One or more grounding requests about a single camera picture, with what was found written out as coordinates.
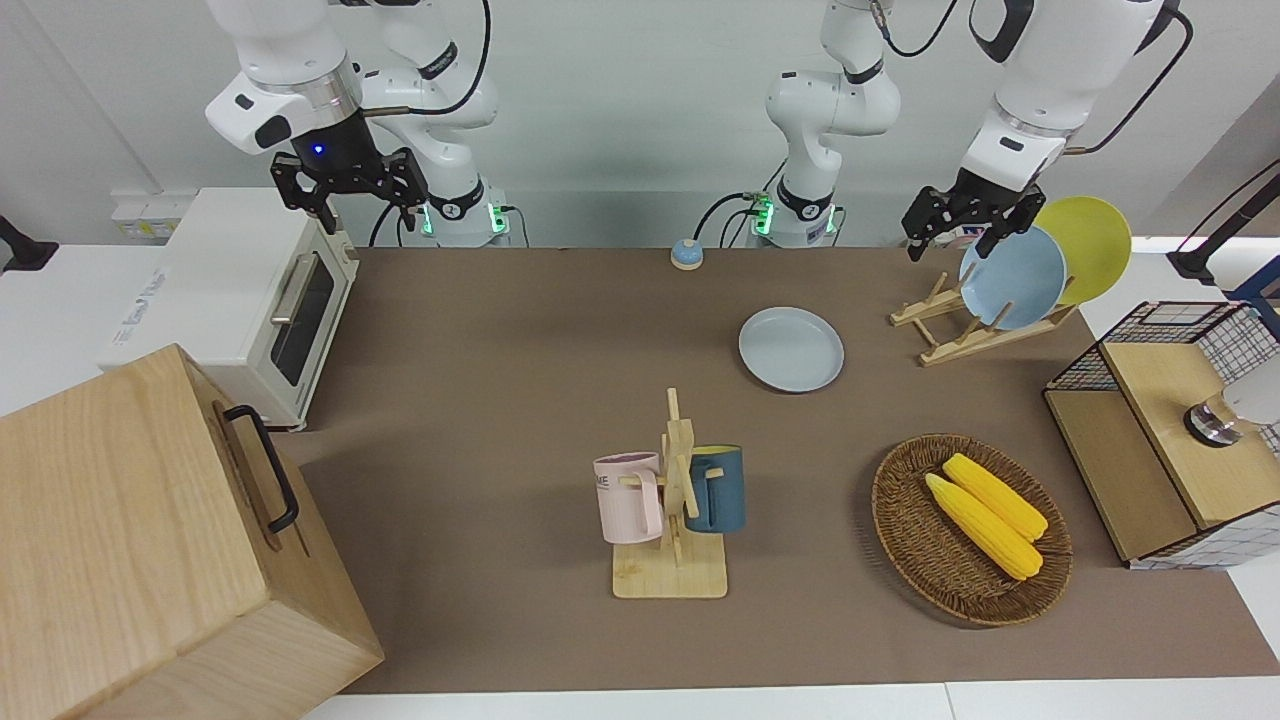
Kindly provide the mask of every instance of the blue mug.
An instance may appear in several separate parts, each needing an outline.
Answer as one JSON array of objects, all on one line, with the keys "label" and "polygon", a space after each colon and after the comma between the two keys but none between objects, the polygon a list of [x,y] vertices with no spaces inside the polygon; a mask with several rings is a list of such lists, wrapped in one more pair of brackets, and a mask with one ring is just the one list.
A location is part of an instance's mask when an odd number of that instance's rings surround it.
[{"label": "blue mug", "polygon": [[694,497],[698,498],[698,518],[686,514],[686,528],[695,533],[732,533],[746,525],[741,447],[695,447],[689,475],[694,482]]}]

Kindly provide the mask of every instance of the wooden mug stand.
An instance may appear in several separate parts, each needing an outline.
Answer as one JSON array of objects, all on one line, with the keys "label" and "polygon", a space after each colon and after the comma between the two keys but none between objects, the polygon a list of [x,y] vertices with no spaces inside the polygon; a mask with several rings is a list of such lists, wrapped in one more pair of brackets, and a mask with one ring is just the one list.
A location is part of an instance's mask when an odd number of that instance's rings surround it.
[{"label": "wooden mug stand", "polygon": [[[1025,328],[1019,328],[1016,331],[996,329],[996,327],[1000,325],[1000,322],[1005,319],[1005,315],[1014,309],[1014,304],[1012,301],[1006,302],[991,324],[984,324],[979,318],[974,318],[969,314],[969,310],[965,307],[964,299],[960,296],[960,288],[969,281],[969,275],[973,274],[973,269],[977,266],[977,264],[970,264],[964,275],[960,277],[960,282],[950,290],[942,290],[942,286],[947,283],[947,273],[942,273],[942,275],[938,277],[938,282],[933,283],[933,290],[929,291],[928,297],[919,302],[904,302],[901,310],[888,316],[888,322],[892,323],[893,327],[910,323],[916,331],[919,331],[924,342],[929,343],[929,348],[920,354],[920,365],[928,368],[929,365],[937,365],[940,363],[946,363],[947,360],[965,357],[968,355],[982,352],[983,350],[989,350],[992,347],[998,347],[1001,345],[1007,345],[1010,342],[1046,333],[1061,325],[1062,322],[1070,318],[1076,310],[1075,305],[1059,305],[1036,324],[1027,325]],[[1064,292],[1066,287],[1071,287],[1071,282],[1075,278],[1066,278]],[[972,318],[969,325],[955,340],[950,342],[938,342],[937,338],[933,337],[933,333],[929,332],[929,328],[924,325],[924,320],[957,311]]]},{"label": "wooden mug stand", "polygon": [[[685,528],[685,512],[698,518],[689,465],[694,457],[694,423],[680,416],[676,388],[667,388],[667,432],[662,436],[662,538],[613,546],[613,594],[620,598],[718,598],[728,593],[724,536]],[[640,484],[639,477],[622,478]]]}]

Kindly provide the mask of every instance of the wire basket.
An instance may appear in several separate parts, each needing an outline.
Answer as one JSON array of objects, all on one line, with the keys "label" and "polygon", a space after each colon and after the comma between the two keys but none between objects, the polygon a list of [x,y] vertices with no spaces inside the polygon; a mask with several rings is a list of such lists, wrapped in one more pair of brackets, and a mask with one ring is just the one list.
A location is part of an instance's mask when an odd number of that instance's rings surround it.
[{"label": "wire basket", "polygon": [[[1006,575],[934,502],[924,474],[943,474],[942,464],[956,452],[1009,483],[1048,519],[1044,537],[1036,541],[1044,556],[1037,575],[1023,582]],[[1071,575],[1071,538],[1043,486],[1004,452],[965,436],[922,436],[890,451],[876,470],[872,516],[902,579],[942,611],[977,625],[1014,625],[1043,615]]]}]

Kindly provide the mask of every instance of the mug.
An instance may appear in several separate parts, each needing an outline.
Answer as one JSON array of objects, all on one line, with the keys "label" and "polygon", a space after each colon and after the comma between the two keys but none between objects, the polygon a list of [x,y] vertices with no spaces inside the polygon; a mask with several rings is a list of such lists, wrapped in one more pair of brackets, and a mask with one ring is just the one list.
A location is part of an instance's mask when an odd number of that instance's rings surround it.
[{"label": "mug", "polygon": [[660,538],[666,512],[658,496],[658,454],[609,455],[594,466],[604,541],[630,544]]},{"label": "mug", "polygon": [[732,533],[746,525],[746,483],[742,478],[742,448],[736,445],[703,445],[694,448],[689,475],[698,498],[698,518],[685,515],[685,527],[695,533]]}]

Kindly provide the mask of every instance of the black cable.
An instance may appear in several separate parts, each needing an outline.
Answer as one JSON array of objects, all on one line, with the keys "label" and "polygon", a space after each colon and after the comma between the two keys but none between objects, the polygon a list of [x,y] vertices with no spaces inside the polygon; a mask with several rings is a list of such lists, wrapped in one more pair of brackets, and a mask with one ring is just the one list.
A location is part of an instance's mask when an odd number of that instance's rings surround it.
[{"label": "black cable", "polygon": [[1178,9],[1166,6],[1161,8],[1160,12],[1171,15],[1175,20],[1178,20],[1179,24],[1183,26],[1183,29],[1187,32],[1185,37],[1183,37],[1181,46],[1178,49],[1178,53],[1174,53],[1174,56],[1170,58],[1169,64],[1165,65],[1165,69],[1160,70],[1160,74],[1156,76],[1156,79],[1152,81],[1151,86],[1147,87],[1147,91],[1143,92],[1140,97],[1138,97],[1138,101],[1133,104],[1133,108],[1129,108],[1129,111],[1125,113],[1125,117],[1120,118],[1120,122],[1116,123],[1116,127],[1111,128],[1111,132],[1108,132],[1106,137],[1102,138],[1101,142],[1098,142],[1092,147],[1082,147],[1082,146],[1068,147],[1066,150],[1062,151],[1062,155],[1071,155],[1071,156],[1091,155],[1106,147],[1106,145],[1111,142],[1111,138],[1120,135],[1120,131],[1123,131],[1124,127],[1129,124],[1129,120],[1132,120],[1133,117],[1138,114],[1138,110],[1140,110],[1143,104],[1147,102],[1147,99],[1151,97],[1151,94],[1156,92],[1156,88],[1160,87],[1160,83],[1165,81],[1165,77],[1169,76],[1169,73],[1174,69],[1174,65],[1176,65],[1178,61],[1183,59],[1183,55],[1187,53],[1187,49],[1190,47],[1192,45],[1192,37],[1196,35],[1196,31],[1192,29],[1192,20],[1188,19],[1187,15],[1184,15],[1181,10]]},{"label": "black cable", "polygon": [[1244,181],[1244,184],[1242,184],[1240,187],[1238,187],[1238,188],[1233,190],[1233,191],[1231,191],[1231,195],[1228,195],[1228,196],[1226,196],[1225,199],[1222,199],[1222,201],[1221,201],[1221,202],[1219,202],[1219,204],[1217,204],[1217,206],[1215,206],[1215,208],[1213,208],[1212,210],[1210,210],[1210,211],[1208,211],[1208,215],[1204,215],[1204,219],[1203,219],[1203,220],[1201,220],[1201,222],[1199,222],[1199,223],[1198,223],[1198,224],[1197,224],[1197,225],[1196,225],[1194,228],[1192,228],[1192,232],[1187,233],[1187,238],[1185,238],[1185,240],[1183,240],[1183,241],[1181,241],[1181,242],[1180,242],[1180,243],[1178,245],[1178,250],[1175,250],[1174,252],[1181,252],[1181,251],[1183,251],[1183,247],[1184,247],[1184,246],[1185,246],[1185,245],[1187,245],[1188,242],[1190,242],[1192,237],[1194,237],[1194,236],[1196,236],[1196,233],[1198,233],[1198,232],[1201,231],[1201,228],[1203,228],[1203,227],[1204,227],[1204,223],[1208,223],[1210,218],[1212,218],[1213,215],[1216,215],[1216,214],[1217,214],[1217,211],[1219,211],[1219,210],[1221,210],[1222,208],[1225,208],[1225,206],[1226,206],[1226,204],[1228,204],[1228,202],[1230,202],[1230,201],[1231,201],[1231,200],[1233,200],[1233,199],[1234,199],[1234,197],[1235,197],[1236,195],[1239,195],[1239,193],[1244,192],[1244,188],[1247,188],[1247,187],[1249,187],[1251,184],[1253,184],[1254,182],[1257,182],[1257,179],[1258,179],[1258,178],[1261,178],[1262,176],[1267,174],[1267,172],[1268,172],[1268,170],[1270,170],[1271,168],[1275,168],[1276,165],[1280,165],[1280,158],[1276,158],[1275,160],[1271,160],[1271,163],[1270,163],[1270,164],[1267,164],[1267,167],[1266,167],[1266,168],[1262,168],[1261,170],[1258,170],[1258,172],[1253,173],[1253,177],[1251,177],[1249,179]]},{"label": "black cable", "polygon": [[387,215],[389,215],[390,211],[392,211],[392,209],[394,209],[394,208],[396,208],[394,202],[388,202],[387,208],[383,209],[383,214],[378,215],[378,222],[374,223],[374,231],[369,233],[369,247],[374,246],[374,241],[378,240],[378,231],[381,229],[381,227],[383,227],[383,220],[387,219]]},{"label": "black cable", "polygon": [[[724,227],[721,228],[721,242],[719,242],[718,247],[724,247],[724,237],[728,234],[728,227],[731,224],[733,224],[733,218],[737,218],[739,215],[742,215],[742,222],[745,223],[746,222],[746,215],[751,215],[751,214],[755,213],[754,208],[755,206],[753,205],[751,208],[748,208],[746,210],[739,210],[739,211],[733,213],[732,215],[730,215],[724,220]],[[728,246],[733,247],[733,243],[730,242]]]},{"label": "black cable", "polygon": [[849,210],[845,210],[844,205],[837,205],[832,214],[840,213],[840,224],[836,225],[836,238],[831,241],[831,246],[835,247],[840,242],[840,233],[845,232],[845,220],[849,219]]},{"label": "black cable", "polygon": [[525,211],[521,210],[520,208],[516,208],[515,205],[503,205],[502,209],[503,211],[509,210],[520,215],[520,233],[525,236],[525,247],[531,247],[529,245],[529,222],[525,220]]},{"label": "black cable", "polygon": [[698,220],[698,229],[694,231],[694,242],[698,242],[698,238],[703,234],[703,225],[705,225],[707,220],[710,219],[712,213],[714,213],[716,210],[719,210],[721,205],[724,205],[726,202],[732,202],[735,200],[751,200],[751,193],[750,192],[731,192],[731,193],[726,195],[724,197],[721,197],[716,202],[712,202],[712,206],[708,208],[705,213],[703,213],[703,219]]},{"label": "black cable", "polygon": [[[462,95],[462,99],[449,105],[448,108],[440,108],[438,110],[429,110],[422,108],[404,108],[404,111],[410,115],[448,115],[449,113],[457,110],[458,108],[467,104],[471,96],[475,95],[476,88],[480,87],[480,79],[484,78],[484,68],[489,63],[489,42],[493,38],[493,13],[489,9],[489,0],[480,0],[484,5],[484,45],[480,47],[480,61],[476,64],[476,77],[471,79],[471,87]],[[380,110],[380,108],[372,108],[374,111]]]},{"label": "black cable", "polygon": [[[764,181],[764,184],[760,186],[760,192],[765,192],[769,190],[769,186],[773,184],[773,181],[778,179],[778,176],[782,174],[782,168],[786,167],[786,164],[787,159],[783,158],[782,161],[778,163],[777,169],[773,170],[773,174],[769,176],[769,179]],[[751,210],[755,210],[756,206],[758,206],[756,202],[751,202]],[[737,224],[737,229],[733,231],[733,240],[728,241],[730,247],[733,247],[733,243],[737,242],[737,236],[742,234],[742,228],[746,227],[746,220],[748,219],[744,217],[742,220]]]},{"label": "black cable", "polygon": [[884,8],[879,4],[879,0],[872,0],[872,18],[876,20],[876,26],[879,28],[881,36],[884,38],[884,44],[888,45],[890,50],[901,55],[902,58],[915,58],[916,55],[923,55],[924,51],[933,45],[933,41],[938,38],[938,35],[942,32],[942,28],[946,27],[947,20],[951,19],[951,12],[956,9],[956,4],[960,0],[951,0],[951,3],[947,5],[947,12],[942,13],[942,19],[938,20],[938,27],[933,28],[933,35],[931,35],[929,38],[924,41],[924,45],[910,51],[902,50],[901,47],[893,44],[893,37],[888,32],[888,19],[884,15]]}]

